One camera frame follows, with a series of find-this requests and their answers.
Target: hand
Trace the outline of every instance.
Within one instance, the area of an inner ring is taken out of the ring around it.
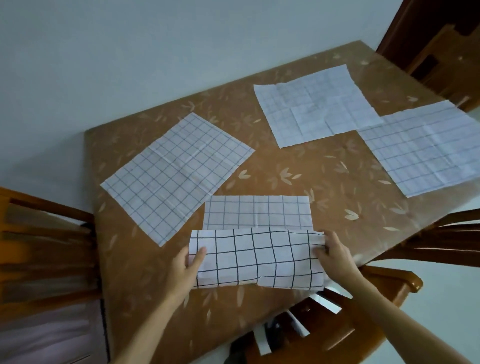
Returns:
[[[193,288],[197,279],[198,269],[205,259],[207,249],[201,248],[190,266],[187,266],[188,247],[180,250],[173,258],[166,283],[166,300],[170,301],[175,308],[180,306],[187,294]]]
[[[340,242],[333,231],[325,231],[325,246],[325,249],[316,248],[313,252],[325,269],[325,273],[350,292],[359,279],[363,279],[353,261],[350,249]]]

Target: brown tablecloth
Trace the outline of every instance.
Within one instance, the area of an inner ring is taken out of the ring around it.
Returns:
[[[188,244],[191,231],[202,229],[204,207],[159,248],[100,184],[192,111],[255,149],[216,194],[308,195],[315,229],[337,231],[358,264],[480,192],[469,182],[406,199],[357,132],[279,149],[253,85],[288,82],[341,64],[347,64],[380,116],[442,100],[363,43],[354,42],[86,133],[114,358],[159,303],[169,262]],[[249,178],[239,177],[244,170]],[[282,178],[287,173],[292,176]],[[188,363],[292,306],[303,294],[254,285],[193,290],[165,330],[153,363]]]

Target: white grid-patterned cloth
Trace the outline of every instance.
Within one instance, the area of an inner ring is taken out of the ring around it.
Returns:
[[[253,152],[192,113],[102,187],[162,246]]]
[[[382,123],[346,65],[254,90],[280,148]]]
[[[205,202],[203,230],[262,226],[312,231],[308,196],[212,196]]]
[[[480,176],[480,125],[450,101],[383,119],[359,134],[406,197]]]
[[[325,246],[322,232],[272,228],[192,231],[190,261],[203,246],[207,255],[196,288],[254,283],[323,290],[324,269],[312,253],[313,248]]]

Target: person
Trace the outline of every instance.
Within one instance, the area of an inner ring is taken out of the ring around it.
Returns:
[[[385,333],[406,364],[472,364],[451,346],[401,311],[382,296],[359,271],[350,250],[334,232],[326,231],[326,248],[314,253],[326,274],[345,290]],[[195,284],[206,255],[202,248],[187,266],[188,247],[173,259],[167,276],[166,294],[157,309],[143,323],[115,364],[148,364],[175,310]]]

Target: person's left hand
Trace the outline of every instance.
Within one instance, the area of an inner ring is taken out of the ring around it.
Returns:
[[[205,259],[207,249],[201,248],[190,266],[187,266],[188,246],[180,250],[173,258],[168,271],[166,283],[166,299],[171,301],[175,308],[180,306],[187,294],[193,288],[197,279],[198,269]]]

